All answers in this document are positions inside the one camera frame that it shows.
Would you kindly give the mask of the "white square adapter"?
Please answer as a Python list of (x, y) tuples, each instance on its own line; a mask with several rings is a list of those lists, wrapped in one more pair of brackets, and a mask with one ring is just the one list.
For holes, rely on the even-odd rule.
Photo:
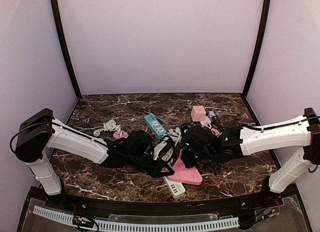
[(200, 124), (203, 126), (203, 127), (211, 127), (211, 120), (208, 116), (205, 116), (203, 121), (200, 122)]

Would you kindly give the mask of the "pink adapter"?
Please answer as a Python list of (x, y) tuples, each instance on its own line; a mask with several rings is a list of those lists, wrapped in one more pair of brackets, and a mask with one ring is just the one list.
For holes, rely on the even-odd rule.
[(127, 138), (129, 135), (126, 131), (120, 130), (120, 131), (115, 131), (113, 133), (113, 138), (115, 140), (121, 139), (121, 138)]

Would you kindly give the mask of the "pink triangular power strip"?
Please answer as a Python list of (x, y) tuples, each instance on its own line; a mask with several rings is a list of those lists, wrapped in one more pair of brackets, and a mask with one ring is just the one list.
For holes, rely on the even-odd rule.
[(167, 177), (170, 181), (197, 186), (203, 182), (198, 169), (196, 167), (187, 168), (181, 157), (176, 160), (172, 169), (174, 170), (174, 174)]

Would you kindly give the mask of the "pink cube socket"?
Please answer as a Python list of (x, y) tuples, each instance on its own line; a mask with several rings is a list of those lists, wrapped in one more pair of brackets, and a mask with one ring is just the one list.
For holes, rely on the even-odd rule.
[(193, 106), (190, 115), (194, 122), (202, 122), (205, 120), (206, 110), (203, 106)]

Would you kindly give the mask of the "light blue charger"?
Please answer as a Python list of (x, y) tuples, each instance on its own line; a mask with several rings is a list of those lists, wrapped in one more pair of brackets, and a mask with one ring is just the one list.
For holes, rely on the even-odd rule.
[(213, 111), (208, 112), (208, 117), (212, 122), (217, 122), (218, 118)]

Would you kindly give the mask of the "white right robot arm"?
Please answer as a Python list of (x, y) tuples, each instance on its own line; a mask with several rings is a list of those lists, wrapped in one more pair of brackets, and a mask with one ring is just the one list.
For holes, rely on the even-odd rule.
[(264, 182), (265, 190), (282, 193), (312, 166), (320, 164), (320, 117), (312, 108), (293, 119), (264, 125), (243, 125), (218, 135), (201, 126), (183, 125), (180, 157), (186, 168), (225, 163), (254, 153), (295, 147), (293, 156)]

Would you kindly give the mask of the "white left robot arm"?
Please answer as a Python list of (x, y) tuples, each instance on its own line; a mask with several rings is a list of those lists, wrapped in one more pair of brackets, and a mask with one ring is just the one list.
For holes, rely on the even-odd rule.
[(63, 150), (106, 168), (133, 165), (153, 178), (175, 173), (169, 165), (172, 158), (154, 157), (156, 147), (147, 132), (133, 131), (124, 138), (104, 140), (65, 125), (48, 108), (22, 122), (9, 147), (30, 168), (48, 196), (62, 194), (63, 183), (46, 155), (47, 148)]

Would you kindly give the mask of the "white power strip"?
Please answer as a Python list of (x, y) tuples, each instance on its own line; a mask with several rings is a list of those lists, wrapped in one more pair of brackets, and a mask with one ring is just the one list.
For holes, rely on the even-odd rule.
[(177, 199), (185, 195), (186, 189), (182, 183), (172, 182), (167, 177), (163, 177), (171, 195), (173, 198)]

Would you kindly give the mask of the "teal power strip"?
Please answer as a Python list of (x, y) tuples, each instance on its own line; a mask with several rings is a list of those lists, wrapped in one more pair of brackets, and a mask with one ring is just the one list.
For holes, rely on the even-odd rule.
[(166, 129), (153, 114), (144, 116), (144, 121), (158, 140), (167, 133)]

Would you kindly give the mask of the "small circuit board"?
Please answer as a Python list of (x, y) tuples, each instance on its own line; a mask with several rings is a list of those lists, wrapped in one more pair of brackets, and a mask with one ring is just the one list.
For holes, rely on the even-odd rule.
[(74, 216), (72, 219), (72, 224), (74, 226), (78, 227), (86, 227), (86, 228), (93, 228), (94, 227), (94, 222), (89, 220), (86, 217), (79, 217), (79, 216)]

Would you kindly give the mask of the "black frame post right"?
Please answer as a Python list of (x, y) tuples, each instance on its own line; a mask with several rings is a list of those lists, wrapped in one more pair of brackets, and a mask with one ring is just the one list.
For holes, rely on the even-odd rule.
[(259, 59), (259, 55), (260, 55), (260, 51), (261, 51), (261, 47), (262, 47), (262, 43), (263, 43), (263, 38), (265, 35), (266, 25), (267, 25), (267, 21), (268, 21), (270, 3), (271, 3), (271, 0), (263, 0), (261, 17), (260, 17), (259, 27), (258, 27), (258, 32), (257, 32), (257, 38), (256, 38), (256, 42), (255, 42), (248, 74), (246, 77), (246, 81), (245, 81), (245, 84), (244, 84), (244, 87), (242, 90), (242, 96), (244, 98), (247, 98), (247, 96), (249, 94), (250, 87), (251, 87), (251, 84), (252, 84), (252, 81), (254, 78), (254, 74), (256, 71), (256, 67), (257, 67), (257, 63), (258, 63), (258, 59)]

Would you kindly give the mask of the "black frame post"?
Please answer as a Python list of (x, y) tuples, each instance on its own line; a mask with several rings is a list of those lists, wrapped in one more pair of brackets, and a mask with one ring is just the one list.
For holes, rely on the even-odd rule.
[(80, 90), (80, 87), (76, 78), (76, 74), (72, 65), (70, 53), (68, 50), (67, 41), (65, 38), (65, 33), (64, 33), (63, 24), (62, 24), (59, 3), (58, 3), (58, 0), (50, 0), (50, 3), (51, 3), (51, 9), (52, 9), (53, 18), (54, 18), (55, 28), (56, 28), (57, 36), (59, 39), (59, 44), (60, 44), (61, 52), (63, 55), (64, 63), (68, 72), (68, 76), (70, 78), (71, 85), (76, 95), (76, 98), (77, 100), (80, 100), (82, 98), (82, 94), (81, 94), (81, 90)]
[(248, 74), (246, 77), (246, 81), (245, 81), (245, 84), (244, 84), (244, 87), (242, 90), (242, 96), (244, 98), (247, 98), (247, 96), (249, 94), (250, 87), (251, 87), (251, 84), (252, 84), (252, 81), (254, 78), (254, 74), (256, 71), (256, 67), (257, 67), (257, 63), (258, 63), (258, 59), (259, 59), (259, 55), (260, 55), (260, 51), (261, 51), (261, 47), (262, 47), (262, 43), (263, 43), (263, 38), (265, 35), (266, 25), (267, 25), (267, 21), (268, 21), (270, 3), (271, 3), (271, 0), (263, 0), (261, 17), (260, 17), (259, 27), (258, 27), (258, 32), (257, 32), (257, 38), (256, 38), (256, 42), (255, 42)]

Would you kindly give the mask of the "black frame post left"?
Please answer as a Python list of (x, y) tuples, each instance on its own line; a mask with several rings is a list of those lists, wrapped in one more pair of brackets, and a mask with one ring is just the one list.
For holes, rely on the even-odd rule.
[(72, 65), (70, 53), (68, 50), (67, 41), (65, 38), (65, 33), (64, 33), (63, 24), (62, 24), (59, 3), (58, 3), (58, 0), (50, 0), (50, 3), (51, 3), (51, 9), (52, 9), (53, 18), (54, 18), (55, 28), (56, 28), (57, 36), (59, 39), (59, 44), (60, 44), (61, 52), (63, 55), (64, 63), (68, 72), (68, 76), (70, 78), (71, 85), (76, 95), (76, 98), (77, 100), (80, 100), (82, 98), (82, 94), (81, 94), (81, 90), (80, 90), (80, 87), (76, 78), (76, 74)]

